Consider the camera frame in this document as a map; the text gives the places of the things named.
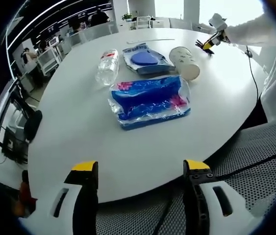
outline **white sleeve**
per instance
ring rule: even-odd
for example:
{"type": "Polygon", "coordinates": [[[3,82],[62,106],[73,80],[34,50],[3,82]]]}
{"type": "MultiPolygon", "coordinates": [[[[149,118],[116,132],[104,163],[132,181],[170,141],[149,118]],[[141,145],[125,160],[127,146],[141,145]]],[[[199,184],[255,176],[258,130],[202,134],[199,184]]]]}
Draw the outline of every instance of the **white sleeve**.
{"type": "Polygon", "coordinates": [[[247,46],[276,45],[276,22],[267,14],[237,26],[229,26],[225,34],[231,43],[247,46]]]}

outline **plastic water bottle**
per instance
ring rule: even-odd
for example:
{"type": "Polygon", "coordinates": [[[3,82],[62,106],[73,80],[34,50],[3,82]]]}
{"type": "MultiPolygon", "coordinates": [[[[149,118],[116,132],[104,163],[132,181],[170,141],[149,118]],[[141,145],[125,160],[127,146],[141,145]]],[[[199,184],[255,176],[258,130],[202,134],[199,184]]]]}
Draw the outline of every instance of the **plastic water bottle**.
{"type": "Polygon", "coordinates": [[[95,79],[105,86],[112,85],[118,75],[119,69],[119,54],[116,49],[111,49],[104,52],[100,59],[98,72],[95,79]]]}

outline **paper cup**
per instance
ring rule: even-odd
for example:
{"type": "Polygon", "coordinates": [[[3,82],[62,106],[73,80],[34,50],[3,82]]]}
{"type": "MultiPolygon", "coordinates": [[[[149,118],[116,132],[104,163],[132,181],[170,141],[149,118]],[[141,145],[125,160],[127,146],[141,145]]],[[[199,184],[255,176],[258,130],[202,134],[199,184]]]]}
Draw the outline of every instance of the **paper cup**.
{"type": "Polygon", "coordinates": [[[194,60],[191,51],[187,48],[176,47],[172,49],[169,58],[183,79],[191,81],[199,76],[200,68],[194,60]]]}

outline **desk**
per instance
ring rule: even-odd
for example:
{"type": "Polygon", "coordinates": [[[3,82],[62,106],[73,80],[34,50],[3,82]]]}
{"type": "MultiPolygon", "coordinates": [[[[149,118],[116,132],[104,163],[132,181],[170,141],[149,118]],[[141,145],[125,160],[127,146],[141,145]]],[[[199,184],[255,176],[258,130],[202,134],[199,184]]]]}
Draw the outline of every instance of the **desk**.
{"type": "MultiPolygon", "coordinates": [[[[43,119],[28,150],[32,196],[64,182],[80,162],[99,162],[99,202],[131,197],[182,175],[184,159],[204,161],[239,129],[256,104],[249,60],[225,43],[208,57],[194,46],[209,35],[184,29],[139,29],[112,34],[82,44],[66,56],[48,84],[39,109],[43,119]],[[107,99],[108,88],[95,80],[105,50],[122,52],[128,41],[147,44],[169,60],[171,49],[188,47],[201,68],[189,84],[191,113],[167,122],[124,131],[107,99]]],[[[262,92],[266,78],[253,60],[251,66],[262,92]]],[[[120,59],[119,81],[141,79],[120,59]]]]}

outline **round table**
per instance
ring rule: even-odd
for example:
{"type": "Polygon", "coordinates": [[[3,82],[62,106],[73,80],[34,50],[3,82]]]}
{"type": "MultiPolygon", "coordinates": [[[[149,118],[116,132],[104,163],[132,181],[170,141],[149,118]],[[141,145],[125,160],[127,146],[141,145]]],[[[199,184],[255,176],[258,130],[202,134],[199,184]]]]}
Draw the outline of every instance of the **round table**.
{"type": "MultiPolygon", "coordinates": [[[[195,46],[209,35],[172,28],[140,29],[95,39],[75,47],[51,78],[39,110],[43,119],[29,146],[32,196],[39,198],[63,183],[80,162],[99,162],[99,202],[131,197],[182,175],[183,160],[204,161],[224,145],[256,104],[249,60],[237,47],[222,43],[209,57],[195,46]],[[169,60],[171,49],[191,50],[200,69],[189,83],[191,113],[167,122],[125,131],[108,104],[109,88],[95,80],[104,51],[137,43],[169,60]]],[[[253,60],[259,93],[266,74],[253,60]]],[[[129,70],[121,56],[117,82],[145,79],[129,70]]]]}

